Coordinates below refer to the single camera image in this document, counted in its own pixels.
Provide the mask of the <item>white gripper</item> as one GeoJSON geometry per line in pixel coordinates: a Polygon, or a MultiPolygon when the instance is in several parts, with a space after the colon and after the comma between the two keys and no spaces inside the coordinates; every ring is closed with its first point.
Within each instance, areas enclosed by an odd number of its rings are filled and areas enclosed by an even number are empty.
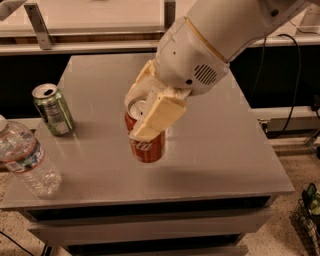
{"type": "Polygon", "coordinates": [[[186,89],[192,95],[205,94],[228,70],[229,64],[207,47],[188,19],[178,18],[161,38],[156,60],[144,65],[125,96],[126,108],[138,98],[147,98],[129,137],[137,141],[156,138],[186,112],[186,89]]]}

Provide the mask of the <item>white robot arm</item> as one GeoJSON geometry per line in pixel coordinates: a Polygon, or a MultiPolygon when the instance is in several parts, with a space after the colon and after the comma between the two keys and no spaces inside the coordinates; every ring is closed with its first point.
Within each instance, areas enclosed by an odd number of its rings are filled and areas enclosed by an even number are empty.
{"type": "Polygon", "coordinates": [[[124,104],[146,105],[129,137],[151,141],[186,112],[186,98],[209,92],[252,43],[319,0],[197,0],[161,38],[124,104]]]}

